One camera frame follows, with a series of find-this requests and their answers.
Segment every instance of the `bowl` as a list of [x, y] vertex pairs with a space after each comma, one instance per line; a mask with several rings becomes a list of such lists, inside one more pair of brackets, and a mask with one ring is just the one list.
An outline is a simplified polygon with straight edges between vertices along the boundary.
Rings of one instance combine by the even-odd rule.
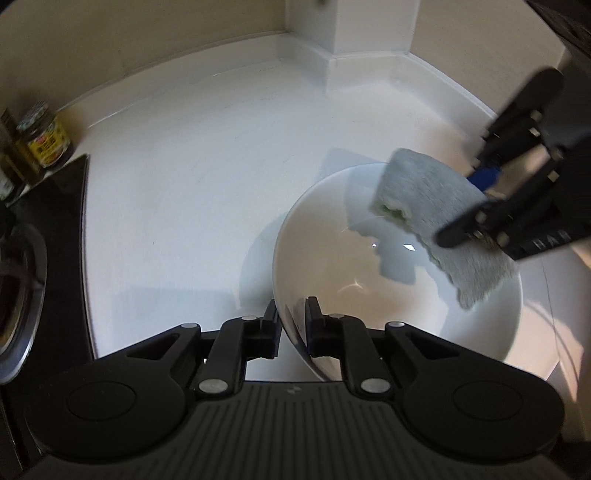
[[339, 380], [339, 361], [311, 359], [304, 340], [304, 302], [318, 298], [323, 313], [343, 313], [383, 329], [399, 320], [503, 361], [522, 306], [517, 275], [471, 310], [404, 224], [373, 206], [384, 163], [347, 168], [303, 194], [275, 244], [273, 292], [283, 327], [323, 379]]

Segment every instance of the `jar lid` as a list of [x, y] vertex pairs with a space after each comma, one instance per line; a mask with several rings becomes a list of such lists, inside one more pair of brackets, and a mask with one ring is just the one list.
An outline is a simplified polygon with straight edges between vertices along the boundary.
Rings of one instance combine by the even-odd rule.
[[37, 102], [33, 105], [27, 114], [23, 117], [17, 126], [19, 132], [24, 132], [27, 128], [32, 126], [37, 120], [39, 120], [49, 110], [47, 102]]

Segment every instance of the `towel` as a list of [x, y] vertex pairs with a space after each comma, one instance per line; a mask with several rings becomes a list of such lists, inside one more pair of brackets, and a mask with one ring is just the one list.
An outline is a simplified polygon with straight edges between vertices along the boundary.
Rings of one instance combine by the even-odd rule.
[[375, 195], [376, 206], [402, 217], [432, 262], [449, 276], [465, 310], [517, 273], [515, 262], [496, 246], [470, 241], [442, 248], [435, 243], [442, 227], [485, 200], [478, 188], [447, 165], [404, 148], [394, 153]]

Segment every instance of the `beige wall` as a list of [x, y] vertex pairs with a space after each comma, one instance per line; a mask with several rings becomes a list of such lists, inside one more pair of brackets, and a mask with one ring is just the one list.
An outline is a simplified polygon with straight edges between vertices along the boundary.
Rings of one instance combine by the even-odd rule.
[[411, 46], [494, 110], [563, 51], [523, 0], [421, 0]]
[[0, 14], [0, 97], [22, 113], [208, 44], [282, 31], [284, 0], [16, 0]]

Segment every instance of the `black stove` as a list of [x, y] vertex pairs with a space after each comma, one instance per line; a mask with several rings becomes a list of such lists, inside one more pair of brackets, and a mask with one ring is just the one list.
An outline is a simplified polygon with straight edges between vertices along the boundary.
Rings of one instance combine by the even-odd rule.
[[41, 457], [24, 419], [30, 392], [93, 358], [83, 289], [88, 162], [72, 161], [0, 214], [9, 231], [0, 232], [0, 480]]

